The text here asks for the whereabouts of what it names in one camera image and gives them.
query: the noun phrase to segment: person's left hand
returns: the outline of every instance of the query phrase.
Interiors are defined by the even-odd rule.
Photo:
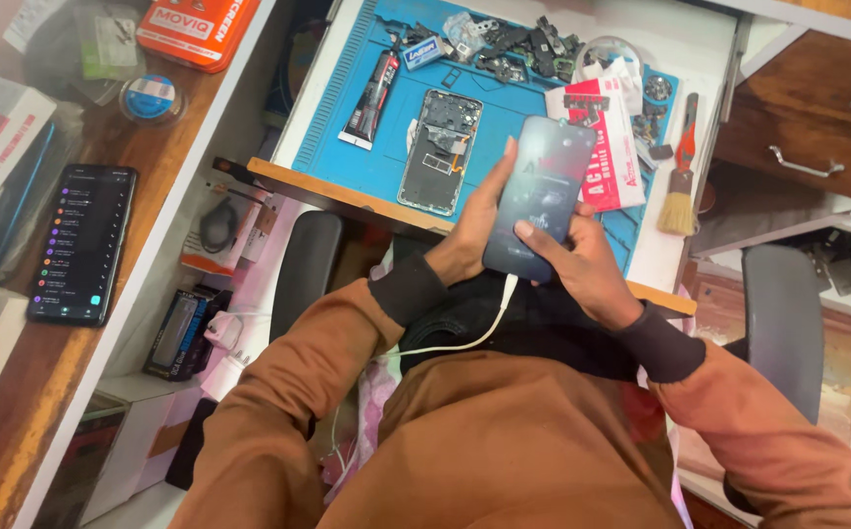
[[[425,260],[445,286],[469,280],[484,270],[481,258],[497,219],[497,202],[515,161],[516,140],[507,138],[502,158],[471,192],[452,232],[425,254]]]

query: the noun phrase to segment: black cuff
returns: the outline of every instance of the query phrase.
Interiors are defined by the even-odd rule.
[[[679,382],[690,377],[706,358],[706,344],[667,323],[650,301],[641,302],[641,317],[611,335],[644,366],[647,377],[654,382]]]
[[[448,297],[448,289],[419,252],[394,264],[383,278],[367,284],[386,315],[402,327]]]

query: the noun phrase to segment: brown sweatshirt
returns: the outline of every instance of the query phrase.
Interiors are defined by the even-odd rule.
[[[763,527],[851,527],[851,450],[650,306],[616,336],[650,392],[492,351],[413,368],[387,402],[376,453],[325,510],[306,444],[315,418],[442,290],[413,258],[311,306],[206,421],[170,527],[682,527],[665,411],[700,433]]]

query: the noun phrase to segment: phone lock screen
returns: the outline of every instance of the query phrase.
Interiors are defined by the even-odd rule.
[[[484,265],[526,280],[546,283],[552,267],[513,233],[527,220],[558,242],[565,240],[583,178],[592,161],[596,131],[527,116],[520,130],[513,174],[487,241]]]
[[[136,173],[68,166],[49,216],[27,317],[67,325],[104,323]]]

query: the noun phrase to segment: sleeve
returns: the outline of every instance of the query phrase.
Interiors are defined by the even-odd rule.
[[[758,371],[650,307],[619,334],[667,414],[700,434],[763,514],[761,527],[851,527],[850,448],[811,425]]]
[[[397,322],[446,294],[414,255],[310,306],[204,423],[193,486],[170,527],[314,527],[324,496],[306,441],[315,419],[343,400],[372,354],[396,344]]]

